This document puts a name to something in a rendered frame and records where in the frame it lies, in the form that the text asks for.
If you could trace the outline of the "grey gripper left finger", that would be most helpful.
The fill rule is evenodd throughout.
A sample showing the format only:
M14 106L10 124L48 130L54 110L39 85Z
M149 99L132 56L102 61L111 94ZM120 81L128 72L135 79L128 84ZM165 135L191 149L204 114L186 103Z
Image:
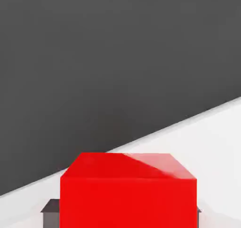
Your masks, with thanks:
M60 228L59 199L50 199L41 212L19 221L11 228Z

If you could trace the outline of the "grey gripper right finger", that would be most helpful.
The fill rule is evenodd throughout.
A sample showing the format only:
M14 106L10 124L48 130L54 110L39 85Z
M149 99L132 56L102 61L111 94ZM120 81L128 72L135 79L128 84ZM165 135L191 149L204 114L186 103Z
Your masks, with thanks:
M199 208L198 228L233 228L233 218L213 211L208 206Z

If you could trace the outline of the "small red cube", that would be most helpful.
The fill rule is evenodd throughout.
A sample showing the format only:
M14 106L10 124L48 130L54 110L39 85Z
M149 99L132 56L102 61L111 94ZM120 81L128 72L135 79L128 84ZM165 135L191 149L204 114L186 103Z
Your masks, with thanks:
M60 179L60 228L197 228L197 180L170 154L82 153Z

